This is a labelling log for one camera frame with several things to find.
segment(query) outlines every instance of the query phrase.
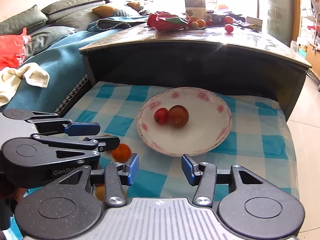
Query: plate rim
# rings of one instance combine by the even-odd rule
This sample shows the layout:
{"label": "plate rim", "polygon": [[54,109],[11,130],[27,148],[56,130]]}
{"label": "plate rim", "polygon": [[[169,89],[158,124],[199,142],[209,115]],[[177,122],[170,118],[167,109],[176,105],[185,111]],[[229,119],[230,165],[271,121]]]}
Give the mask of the plate rim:
{"label": "plate rim", "polygon": [[148,100],[143,104],[143,106],[139,109],[139,111],[138,111],[138,113],[137,113],[137,116],[136,116],[136,118],[135,118],[135,121],[136,121],[136,129],[137,129],[137,133],[138,133],[140,139],[141,139],[148,147],[150,147],[151,149],[153,149],[153,150],[155,150],[155,151],[157,151],[157,152],[160,152],[161,154],[164,154],[164,155],[167,155],[167,156],[171,156],[171,157],[179,157],[179,156],[177,156],[177,154],[173,154],[173,153],[169,153],[169,152],[167,152],[167,151],[163,151],[164,149],[163,149],[162,147],[160,147],[159,149],[156,149],[154,146],[152,146],[143,136],[141,136],[141,134],[139,133],[140,127],[139,127],[139,125],[138,125],[138,116],[139,116],[141,110],[144,108],[145,105],[147,105],[147,103],[148,103],[149,101],[151,101],[154,97],[156,97],[156,96],[159,95],[159,94],[162,94],[162,93],[164,93],[164,92],[166,92],[166,91],[169,91],[169,90],[175,90],[175,89],[197,89],[197,90],[204,90],[204,91],[207,91],[208,93],[211,93],[211,94],[217,96],[220,100],[222,100],[222,102],[225,103],[226,106],[228,106],[228,113],[229,113],[229,125],[228,125],[228,127],[229,127],[229,129],[228,129],[228,131],[225,133],[225,135],[224,135],[217,143],[215,143],[213,146],[210,146],[210,147],[204,149],[203,151],[201,151],[201,152],[199,152],[199,153],[194,153],[194,154],[191,153],[191,154],[188,154],[188,155],[189,155],[189,156],[201,155],[201,154],[207,153],[207,152],[215,149],[216,147],[218,147],[222,142],[224,142],[224,140],[228,137],[228,135],[229,135],[230,132],[231,132],[232,124],[233,124],[233,115],[232,115],[231,109],[230,109],[229,105],[226,103],[226,101],[223,100],[223,98],[220,97],[219,95],[217,95],[215,92],[212,92],[212,91],[207,90],[207,89],[197,88],[197,87],[177,87],[177,88],[170,88],[170,89],[164,90],[164,91],[162,91],[162,92],[159,92],[159,93],[155,94],[153,97],[151,97],[150,99],[148,99]]}

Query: houndstooth trim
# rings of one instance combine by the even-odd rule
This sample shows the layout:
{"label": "houndstooth trim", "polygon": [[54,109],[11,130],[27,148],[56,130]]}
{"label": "houndstooth trim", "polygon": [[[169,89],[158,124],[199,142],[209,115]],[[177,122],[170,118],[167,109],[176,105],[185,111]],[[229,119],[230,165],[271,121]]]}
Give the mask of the houndstooth trim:
{"label": "houndstooth trim", "polygon": [[78,91],[88,82],[89,77],[86,74],[74,87],[74,89],[66,96],[66,98],[61,102],[61,104],[57,107],[57,109],[54,111],[56,114],[61,114],[63,110],[66,108],[66,106],[70,103],[72,98],[78,93]]}

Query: white plate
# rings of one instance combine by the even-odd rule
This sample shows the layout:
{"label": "white plate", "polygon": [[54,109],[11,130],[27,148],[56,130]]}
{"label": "white plate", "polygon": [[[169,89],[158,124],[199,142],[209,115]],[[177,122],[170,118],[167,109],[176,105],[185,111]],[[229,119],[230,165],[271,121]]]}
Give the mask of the white plate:
{"label": "white plate", "polygon": [[[182,128],[159,125],[153,116],[157,109],[184,106],[189,121]],[[143,142],[165,155],[181,157],[206,153],[221,144],[232,127],[227,103],[215,93],[200,88],[169,89],[149,99],[137,115],[137,130]]]}

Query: blue and white tablecloth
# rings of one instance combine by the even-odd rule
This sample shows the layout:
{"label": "blue and white tablecloth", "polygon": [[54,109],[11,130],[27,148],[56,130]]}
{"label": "blue and white tablecloth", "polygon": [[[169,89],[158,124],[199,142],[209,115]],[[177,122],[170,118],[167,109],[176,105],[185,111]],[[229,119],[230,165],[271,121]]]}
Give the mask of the blue and white tablecloth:
{"label": "blue and white tablecloth", "polygon": [[[117,135],[132,152],[139,154],[140,169],[135,183],[127,188],[128,197],[192,199],[196,191],[182,172],[181,159],[152,150],[141,141],[136,130],[135,117],[140,108],[164,90],[167,88],[98,82],[66,115],[75,122],[98,122],[100,136]],[[220,96],[231,109],[232,130],[221,145],[193,157],[194,160],[213,163],[218,169],[242,165],[298,198],[296,156],[279,103],[254,96]],[[113,161],[110,153],[102,153],[100,166],[103,168]],[[227,194],[228,185],[217,185],[215,201]],[[14,220],[10,230],[17,238],[21,237]]]}

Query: floral plate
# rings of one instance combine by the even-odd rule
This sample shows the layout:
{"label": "floral plate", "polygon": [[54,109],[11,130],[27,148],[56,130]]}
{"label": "floral plate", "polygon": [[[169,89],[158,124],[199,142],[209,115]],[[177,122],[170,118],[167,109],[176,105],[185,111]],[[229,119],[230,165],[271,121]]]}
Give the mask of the floral plate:
{"label": "floral plate", "polygon": [[[183,128],[159,125],[157,109],[184,106],[189,121]],[[232,127],[227,103],[215,93],[200,88],[181,87],[163,91],[149,99],[137,115],[137,130],[143,142],[165,155],[181,157],[206,153],[221,144]]]}

